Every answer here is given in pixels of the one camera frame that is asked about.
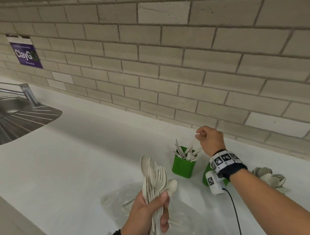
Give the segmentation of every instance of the hand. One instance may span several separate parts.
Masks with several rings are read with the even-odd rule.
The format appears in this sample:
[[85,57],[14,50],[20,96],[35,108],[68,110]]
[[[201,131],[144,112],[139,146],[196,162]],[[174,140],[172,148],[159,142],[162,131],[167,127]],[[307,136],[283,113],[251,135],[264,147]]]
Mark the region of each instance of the hand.
[[199,133],[195,135],[196,139],[200,141],[203,151],[210,157],[217,151],[226,149],[223,132],[219,132],[208,126],[202,126],[196,133]]
[[164,213],[160,219],[161,230],[163,233],[167,232],[169,228],[169,201],[168,193],[164,191],[149,204],[146,204],[142,191],[139,192],[132,205],[128,220],[121,229],[121,235],[148,235],[152,224],[152,216],[160,207],[164,207]]

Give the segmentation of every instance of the green plastic container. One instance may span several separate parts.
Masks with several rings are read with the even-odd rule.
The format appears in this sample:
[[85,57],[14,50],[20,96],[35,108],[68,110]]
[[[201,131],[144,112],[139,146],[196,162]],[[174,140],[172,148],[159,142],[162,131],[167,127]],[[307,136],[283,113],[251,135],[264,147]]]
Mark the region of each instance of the green plastic container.
[[[180,147],[182,148],[183,152],[185,152],[187,149],[186,147],[183,146]],[[175,155],[172,172],[185,178],[190,178],[192,176],[195,163],[196,162],[190,162],[185,159],[179,158]]]
[[[213,169],[212,169],[211,166],[210,166],[210,163],[208,163],[208,165],[207,165],[207,167],[206,167],[206,169],[205,169],[205,172],[203,173],[203,177],[202,177],[202,182],[203,182],[203,184],[204,184],[205,186],[208,186],[208,187],[209,187],[208,181],[207,181],[207,179],[206,179],[206,173],[207,173],[208,171],[213,171]],[[229,183],[229,181],[228,181],[227,179],[224,179],[223,182],[224,182],[224,184],[225,184],[226,186],[227,186],[228,183]]]

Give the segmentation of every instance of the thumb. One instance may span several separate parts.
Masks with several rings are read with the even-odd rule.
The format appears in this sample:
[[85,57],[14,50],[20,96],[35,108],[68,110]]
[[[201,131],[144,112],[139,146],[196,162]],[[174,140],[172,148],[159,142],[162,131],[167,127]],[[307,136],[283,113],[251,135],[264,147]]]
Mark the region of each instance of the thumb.
[[156,210],[164,206],[165,202],[167,201],[168,193],[167,191],[163,191],[158,197],[154,198],[149,204],[146,205],[148,211],[151,214],[154,214]]
[[203,140],[205,140],[205,138],[204,138],[203,136],[201,136],[200,134],[195,135],[195,138],[196,138],[197,140],[199,140],[200,142],[203,141]]

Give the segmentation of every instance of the sign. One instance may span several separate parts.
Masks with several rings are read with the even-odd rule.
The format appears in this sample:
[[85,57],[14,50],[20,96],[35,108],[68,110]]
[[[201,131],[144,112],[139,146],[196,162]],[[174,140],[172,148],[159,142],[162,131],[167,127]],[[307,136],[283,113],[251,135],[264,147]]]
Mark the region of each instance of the sign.
[[10,34],[6,34],[6,36],[20,64],[41,69],[43,68],[29,36],[17,36]]

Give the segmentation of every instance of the chrome faucet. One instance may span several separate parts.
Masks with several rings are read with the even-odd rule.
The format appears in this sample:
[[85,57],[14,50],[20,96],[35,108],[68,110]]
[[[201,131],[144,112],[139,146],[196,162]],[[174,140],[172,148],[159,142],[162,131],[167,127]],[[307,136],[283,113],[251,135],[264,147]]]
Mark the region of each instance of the chrome faucet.
[[12,84],[12,83],[5,83],[5,82],[0,82],[0,84],[19,86],[22,90],[22,92],[20,92],[20,91],[13,91],[13,90],[0,88],[0,92],[5,92],[5,93],[9,93],[9,94],[14,94],[14,95],[23,95],[29,100],[30,104],[33,107],[40,105],[40,103],[37,101],[36,97],[34,96],[32,90],[30,89],[29,84],[27,84],[27,83]]

